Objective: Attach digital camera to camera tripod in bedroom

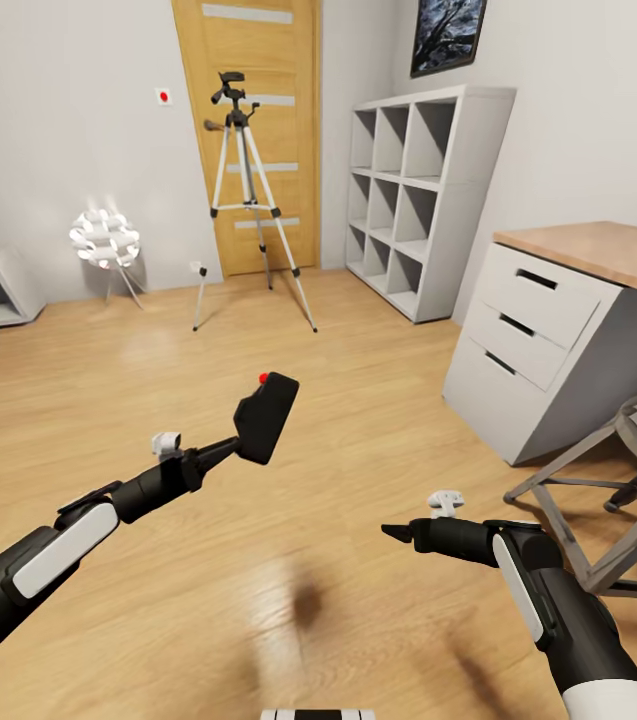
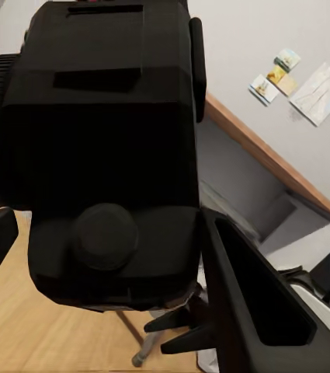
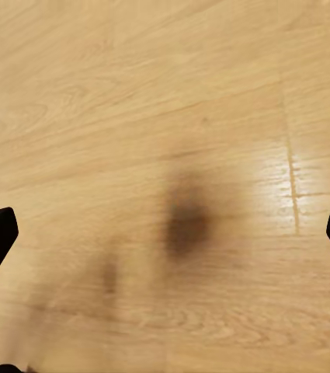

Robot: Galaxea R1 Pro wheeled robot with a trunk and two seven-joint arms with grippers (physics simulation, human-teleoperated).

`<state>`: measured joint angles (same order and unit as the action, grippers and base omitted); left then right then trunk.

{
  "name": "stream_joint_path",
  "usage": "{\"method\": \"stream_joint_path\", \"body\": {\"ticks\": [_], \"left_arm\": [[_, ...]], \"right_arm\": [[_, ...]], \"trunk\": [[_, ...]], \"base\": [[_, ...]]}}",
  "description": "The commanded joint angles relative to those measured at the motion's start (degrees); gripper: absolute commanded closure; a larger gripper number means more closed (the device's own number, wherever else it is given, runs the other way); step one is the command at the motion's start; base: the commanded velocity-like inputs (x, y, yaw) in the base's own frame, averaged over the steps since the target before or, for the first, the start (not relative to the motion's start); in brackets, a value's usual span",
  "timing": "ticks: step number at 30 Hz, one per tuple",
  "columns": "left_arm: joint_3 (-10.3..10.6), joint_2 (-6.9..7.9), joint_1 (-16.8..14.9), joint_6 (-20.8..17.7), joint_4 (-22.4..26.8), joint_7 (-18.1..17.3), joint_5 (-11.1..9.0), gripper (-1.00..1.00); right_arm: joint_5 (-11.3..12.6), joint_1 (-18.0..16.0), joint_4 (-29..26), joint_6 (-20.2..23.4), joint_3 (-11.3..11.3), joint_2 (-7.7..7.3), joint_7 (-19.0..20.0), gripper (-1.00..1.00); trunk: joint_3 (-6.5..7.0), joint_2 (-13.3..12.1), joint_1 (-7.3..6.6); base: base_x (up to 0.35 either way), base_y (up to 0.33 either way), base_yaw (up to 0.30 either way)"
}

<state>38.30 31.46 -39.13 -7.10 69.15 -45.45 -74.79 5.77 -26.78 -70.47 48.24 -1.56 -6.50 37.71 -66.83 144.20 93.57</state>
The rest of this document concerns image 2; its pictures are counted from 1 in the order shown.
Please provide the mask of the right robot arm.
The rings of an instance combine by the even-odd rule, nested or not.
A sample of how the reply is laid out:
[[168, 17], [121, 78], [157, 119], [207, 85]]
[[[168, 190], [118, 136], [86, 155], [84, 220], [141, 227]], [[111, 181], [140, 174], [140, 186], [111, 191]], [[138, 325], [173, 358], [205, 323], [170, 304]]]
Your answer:
[[[309, 272], [303, 270], [303, 267], [298, 264], [279, 267], [276, 270], [330, 329], [330, 292], [327, 293], [325, 298], [319, 298], [315, 294]], [[181, 354], [216, 348], [210, 300], [207, 294], [205, 267], [201, 264], [197, 274], [196, 288], [202, 290], [201, 296], [188, 298], [186, 301], [187, 307], [180, 305], [144, 326], [146, 333], [189, 326], [191, 329], [189, 332], [162, 344], [163, 354]]]

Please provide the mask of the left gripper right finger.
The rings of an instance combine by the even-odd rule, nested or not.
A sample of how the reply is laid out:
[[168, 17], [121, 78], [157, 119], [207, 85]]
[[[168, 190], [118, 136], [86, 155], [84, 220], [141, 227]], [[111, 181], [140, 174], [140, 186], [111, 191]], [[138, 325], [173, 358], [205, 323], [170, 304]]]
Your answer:
[[330, 329], [231, 220], [200, 207], [220, 373], [330, 373]]

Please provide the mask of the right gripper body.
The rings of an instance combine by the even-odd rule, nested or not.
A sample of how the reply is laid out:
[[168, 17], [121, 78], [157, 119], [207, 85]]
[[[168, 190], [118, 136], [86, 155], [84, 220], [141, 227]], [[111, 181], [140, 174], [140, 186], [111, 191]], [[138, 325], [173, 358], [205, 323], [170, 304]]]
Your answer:
[[205, 305], [205, 302], [201, 300], [200, 296], [194, 296], [193, 298], [188, 298], [186, 304], [192, 314], [192, 321], [196, 324], [197, 328], [199, 328], [202, 323], [208, 322], [208, 317], [205, 315], [205, 311], [210, 311], [210, 300], [209, 304]]

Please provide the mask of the digital camera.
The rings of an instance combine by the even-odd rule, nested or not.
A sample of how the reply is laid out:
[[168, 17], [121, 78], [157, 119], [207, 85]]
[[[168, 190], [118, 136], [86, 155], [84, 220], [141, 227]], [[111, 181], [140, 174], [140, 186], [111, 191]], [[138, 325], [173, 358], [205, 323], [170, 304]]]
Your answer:
[[0, 54], [0, 208], [53, 303], [173, 310], [201, 261], [202, 20], [188, 0], [45, 2]]

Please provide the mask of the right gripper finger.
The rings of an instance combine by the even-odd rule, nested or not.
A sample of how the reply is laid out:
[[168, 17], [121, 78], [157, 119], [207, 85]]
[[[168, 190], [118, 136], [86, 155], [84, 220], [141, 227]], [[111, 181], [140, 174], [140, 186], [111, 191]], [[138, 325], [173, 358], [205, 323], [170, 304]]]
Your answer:
[[189, 326], [190, 329], [195, 329], [196, 324], [192, 321], [192, 314], [185, 305], [180, 305], [176, 309], [170, 310], [152, 323], [146, 323], [144, 331], [146, 333], [156, 332], [158, 330], [175, 329], [180, 326]]
[[202, 323], [199, 328], [191, 329], [189, 332], [185, 332], [177, 338], [163, 343], [162, 353], [171, 355], [202, 349], [215, 349], [216, 345], [210, 311], [206, 310], [205, 315], [208, 317], [207, 323]]

